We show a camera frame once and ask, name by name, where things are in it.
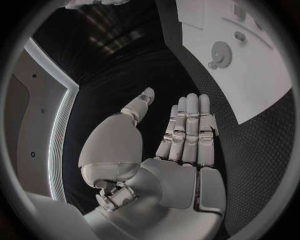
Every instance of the perforated surface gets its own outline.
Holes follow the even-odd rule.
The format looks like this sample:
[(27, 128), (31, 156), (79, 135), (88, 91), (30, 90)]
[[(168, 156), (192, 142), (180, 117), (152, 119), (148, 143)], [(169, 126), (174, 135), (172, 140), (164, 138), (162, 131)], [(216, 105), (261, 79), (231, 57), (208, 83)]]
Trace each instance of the perforated surface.
[(285, 172), (294, 140), (293, 94), (290, 90), (269, 109), (238, 125), (214, 79), (182, 47), (175, 1), (156, 3), (166, 44), (184, 65), (200, 93), (209, 96), (216, 116), (227, 173), (225, 228), (233, 235), (263, 209)]

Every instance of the dark mesh wall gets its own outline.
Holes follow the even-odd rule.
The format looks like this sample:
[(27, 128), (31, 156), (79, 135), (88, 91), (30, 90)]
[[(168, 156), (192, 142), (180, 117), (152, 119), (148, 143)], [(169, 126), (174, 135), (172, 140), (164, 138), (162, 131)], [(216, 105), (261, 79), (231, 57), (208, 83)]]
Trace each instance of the dark mesh wall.
[(295, 130), (292, 91), (272, 107), (238, 125), (221, 89), (182, 46), (176, 2), (157, 0), (164, 39), (216, 115), (227, 174), (225, 228), (233, 235), (246, 226), (275, 192), (290, 159)]

